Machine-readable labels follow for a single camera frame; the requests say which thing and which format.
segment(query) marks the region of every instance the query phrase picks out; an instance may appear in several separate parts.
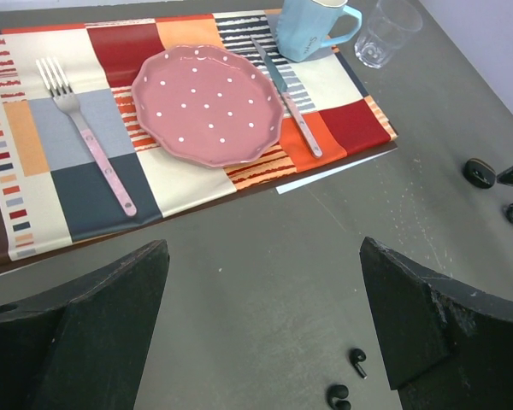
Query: mug handle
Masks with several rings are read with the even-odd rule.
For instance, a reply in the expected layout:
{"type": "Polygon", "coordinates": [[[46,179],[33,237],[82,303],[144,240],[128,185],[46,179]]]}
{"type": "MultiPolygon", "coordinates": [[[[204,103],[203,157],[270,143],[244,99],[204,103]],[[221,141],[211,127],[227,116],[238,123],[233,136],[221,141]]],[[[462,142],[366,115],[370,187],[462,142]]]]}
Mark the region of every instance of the mug handle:
{"type": "Polygon", "coordinates": [[[336,44],[345,43],[346,41],[349,41],[350,38],[352,38],[356,32],[359,31],[361,28],[361,25],[363,23],[363,15],[359,10],[355,10],[351,8],[350,6],[344,6],[344,9],[342,10],[343,15],[350,15],[351,17],[355,17],[357,19],[357,24],[353,29],[345,34],[344,36],[340,36],[337,38],[330,38],[328,40],[325,40],[321,43],[321,47],[333,47],[336,44]]]}

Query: drinking glass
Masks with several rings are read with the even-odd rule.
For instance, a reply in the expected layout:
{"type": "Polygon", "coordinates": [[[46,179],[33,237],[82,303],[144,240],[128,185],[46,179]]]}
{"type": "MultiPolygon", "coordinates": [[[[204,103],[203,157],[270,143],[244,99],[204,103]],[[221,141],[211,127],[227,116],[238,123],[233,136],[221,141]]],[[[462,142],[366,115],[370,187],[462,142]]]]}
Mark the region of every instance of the drinking glass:
{"type": "Polygon", "coordinates": [[[356,56],[372,68],[389,62],[422,28],[420,13],[406,0],[379,0],[356,41],[356,56]]]}

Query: red square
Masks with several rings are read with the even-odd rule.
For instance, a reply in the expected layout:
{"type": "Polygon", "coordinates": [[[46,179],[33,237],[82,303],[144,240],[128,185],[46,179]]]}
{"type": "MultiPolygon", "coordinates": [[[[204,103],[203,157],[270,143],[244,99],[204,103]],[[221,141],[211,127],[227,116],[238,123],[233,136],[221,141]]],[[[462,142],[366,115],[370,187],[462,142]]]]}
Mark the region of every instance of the red square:
{"type": "Polygon", "coordinates": [[[23,216],[27,216],[27,211],[25,209],[22,209],[21,211],[15,211],[9,213],[9,218],[12,220],[15,220],[17,218],[21,218],[23,216]]]}
{"type": "Polygon", "coordinates": [[[9,152],[1,152],[0,160],[5,160],[6,158],[9,158],[9,152]]]}
{"type": "Polygon", "coordinates": [[[354,155],[392,139],[376,119],[365,100],[344,107],[320,111],[334,139],[348,155],[354,155]]]}
{"type": "Polygon", "coordinates": [[[133,83],[144,60],[164,51],[155,24],[88,28],[110,87],[133,83]]]}

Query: gray table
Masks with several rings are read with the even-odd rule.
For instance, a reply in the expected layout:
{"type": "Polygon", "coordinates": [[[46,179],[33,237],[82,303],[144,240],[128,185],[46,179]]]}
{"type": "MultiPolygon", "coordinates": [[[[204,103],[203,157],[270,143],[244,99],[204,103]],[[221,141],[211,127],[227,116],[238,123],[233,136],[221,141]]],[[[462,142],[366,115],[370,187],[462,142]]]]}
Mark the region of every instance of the gray table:
{"type": "MultiPolygon", "coordinates": [[[[364,14],[372,3],[350,1],[364,14]]],[[[279,6],[186,0],[0,14],[0,26],[279,6]]],[[[348,384],[355,409],[399,409],[363,286],[363,237],[513,300],[513,226],[500,212],[513,188],[477,190],[460,173],[471,156],[513,164],[513,117],[420,9],[422,31],[379,71],[357,61],[353,43],[340,47],[397,128],[397,151],[284,196],[265,191],[25,267],[0,277],[0,304],[166,238],[171,271],[138,410],[325,409],[332,382],[348,384]],[[345,360],[354,345],[368,354],[368,380],[345,360]]]]}

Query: pink knife handle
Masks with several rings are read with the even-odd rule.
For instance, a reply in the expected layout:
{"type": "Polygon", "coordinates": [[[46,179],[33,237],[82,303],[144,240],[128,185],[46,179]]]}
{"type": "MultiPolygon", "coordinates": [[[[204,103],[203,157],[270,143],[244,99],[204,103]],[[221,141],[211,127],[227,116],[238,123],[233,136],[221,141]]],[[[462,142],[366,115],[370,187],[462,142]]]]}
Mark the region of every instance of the pink knife handle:
{"type": "Polygon", "coordinates": [[[114,195],[120,203],[123,212],[125,212],[127,216],[135,216],[137,214],[137,208],[127,193],[126,188],[118,178],[116,171],[112,167],[112,164],[110,164],[110,161],[101,148],[101,145],[93,135],[93,132],[88,128],[81,130],[80,134],[85,142],[85,145],[87,145],[87,148],[89,148],[91,151],[93,158],[95,158],[95,162],[101,169],[101,172],[106,178],[106,181],[109,183],[112,192],[114,192],[114,195]]]}
{"type": "Polygon", "coordinates": [[[297,122],[298,128],[300,128],[302,135],[304,135],[304,139],[310,147],[312,155],[315,158],[321,158],[323,156],[323,152],[315,140],[314,134],[311,133],[308,124],[306,124],[304,117],[302,114],[300,114],[300,111],[298,111],[297,104],[293,101],[291,95],[288,92],[282,92],[281,97],[283,98],[283,101],[285,101],[285,105],[287,108],[289,108],[289,111],[291,111],[292,118],[294,118],[294,120],[297,122]]]}

